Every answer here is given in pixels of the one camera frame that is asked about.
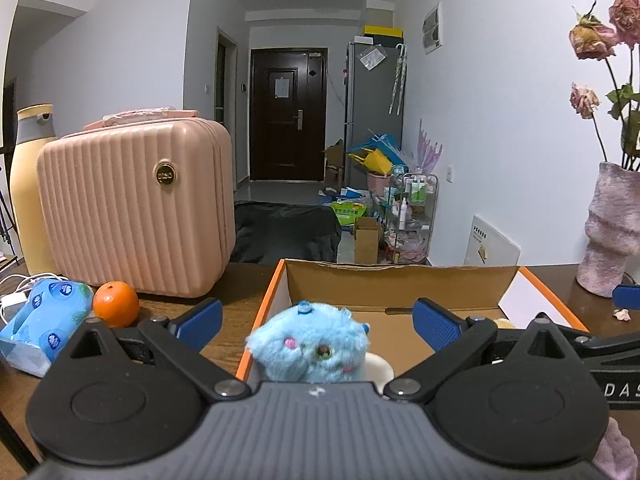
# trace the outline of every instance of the cream water bottle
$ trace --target cream water bottle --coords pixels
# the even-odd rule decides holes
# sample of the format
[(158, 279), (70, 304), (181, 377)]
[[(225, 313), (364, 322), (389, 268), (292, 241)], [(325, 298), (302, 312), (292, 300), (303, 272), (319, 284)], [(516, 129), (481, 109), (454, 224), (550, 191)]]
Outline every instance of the cream water bottle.
[(44, 223), (36, 162), (45, 144), (56, 140), (53, 106), (37, 105), (18, 112), (18, 133), (11, 164), (11, 201), (20, 247), (30, 274), (56, 272)]

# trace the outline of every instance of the pink bucket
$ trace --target pink bucket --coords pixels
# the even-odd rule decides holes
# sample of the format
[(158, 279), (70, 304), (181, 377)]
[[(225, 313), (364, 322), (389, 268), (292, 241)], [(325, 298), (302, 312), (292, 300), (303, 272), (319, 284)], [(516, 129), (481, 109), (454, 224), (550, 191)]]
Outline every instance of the pink bucket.
[(383, 196), (385, 193), (385, 187), (389, 186), (391, 176), (380, 176), (373, 173), (367, 173), (367, 185), (369, 191), (375, 193), (377, 196)]

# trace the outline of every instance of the doorway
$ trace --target doorway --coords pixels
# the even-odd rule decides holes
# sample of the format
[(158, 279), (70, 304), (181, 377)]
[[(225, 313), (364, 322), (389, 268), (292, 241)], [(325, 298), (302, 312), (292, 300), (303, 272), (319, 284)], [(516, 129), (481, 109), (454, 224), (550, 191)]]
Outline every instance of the doorway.
[(326, 48), (252, 51), (251, 180), (324, 179)]
[(222, 124), (231, 136), (234, 191), (236, 175), (236, 94), (238, 82), (238, 44), (218, 29), (213, 89), (213, 120)]

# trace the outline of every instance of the orange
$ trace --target orange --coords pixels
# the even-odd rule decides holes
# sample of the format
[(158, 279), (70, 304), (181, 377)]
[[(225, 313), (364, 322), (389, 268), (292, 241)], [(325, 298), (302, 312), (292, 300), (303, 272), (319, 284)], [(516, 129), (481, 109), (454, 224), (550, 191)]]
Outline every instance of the orange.
[(138, 295), (127, 283), (109, 282), (94, 295), (94, 314), (109, 328), (124, 328), (138, 318)]

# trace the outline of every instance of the yellow bag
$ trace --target yellow bag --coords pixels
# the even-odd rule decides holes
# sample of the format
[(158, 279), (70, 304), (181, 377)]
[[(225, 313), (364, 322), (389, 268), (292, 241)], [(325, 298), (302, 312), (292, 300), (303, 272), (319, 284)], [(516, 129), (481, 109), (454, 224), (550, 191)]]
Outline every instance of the yellow bag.
[(359, 155), (355, 155), (354, 153), (350, 153), (349, 157), (363, 165), (372, 173), (388, 175), (391, 172), (393, 164), (379, 149), (376, 148), (375, 150), (372, 150), (370, 148), (364, 148), (363, 151), (368, 153), (364, 158)]

